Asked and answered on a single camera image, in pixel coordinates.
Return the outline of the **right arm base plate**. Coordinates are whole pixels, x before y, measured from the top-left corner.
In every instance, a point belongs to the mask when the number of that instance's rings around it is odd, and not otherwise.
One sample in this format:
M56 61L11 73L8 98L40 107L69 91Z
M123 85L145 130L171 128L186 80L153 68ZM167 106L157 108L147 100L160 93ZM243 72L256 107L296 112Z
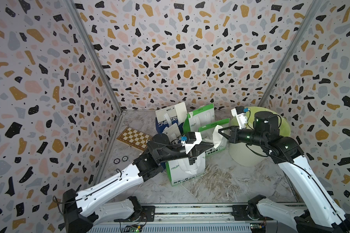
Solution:
M238 204L232 206L231 215L234 217L235 221L263 221L263 220L273 220L272 218L267 218L264 216L251 217L248 211L247 204Z

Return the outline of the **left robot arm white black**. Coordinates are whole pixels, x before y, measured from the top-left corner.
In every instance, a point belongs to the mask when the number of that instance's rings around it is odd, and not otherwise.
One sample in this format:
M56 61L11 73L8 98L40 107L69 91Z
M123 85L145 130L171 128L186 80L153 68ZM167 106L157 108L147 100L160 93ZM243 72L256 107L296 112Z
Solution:
M166 134L156 134L147 142L145 151L110 178L85 190L70 189L57 202L64 218L66 232L86 233L103 222L143 222L143 208L136 197L108 205L107 202L124 191L140 185L163 172L162 163L185 159L193 165L198 157L212 148L199 132L189 132L185 141L171 144Z

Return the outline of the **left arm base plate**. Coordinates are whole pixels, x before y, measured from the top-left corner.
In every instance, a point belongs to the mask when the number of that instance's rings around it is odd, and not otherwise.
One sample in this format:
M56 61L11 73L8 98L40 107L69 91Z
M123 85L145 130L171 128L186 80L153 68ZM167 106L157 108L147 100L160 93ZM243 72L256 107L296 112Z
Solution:
M153 222L155 218L156 207L154 205L144 205L141 207L134 207L134 212L128 217L121 217L115 219L114 222Z

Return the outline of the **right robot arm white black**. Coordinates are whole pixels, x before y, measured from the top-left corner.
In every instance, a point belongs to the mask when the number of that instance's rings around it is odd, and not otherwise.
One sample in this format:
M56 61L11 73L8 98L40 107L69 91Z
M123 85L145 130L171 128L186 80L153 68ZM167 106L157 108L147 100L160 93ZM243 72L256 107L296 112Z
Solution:
M350 214L331 198L297 141L280 135L279 118L279 115L261 111L255 113L251 129L244 128L241 123L218 129L230 144L259 146L290 179L306 205L305 210L296 209L258 195L248 201L248 216L274 219L298 233L348 233Z

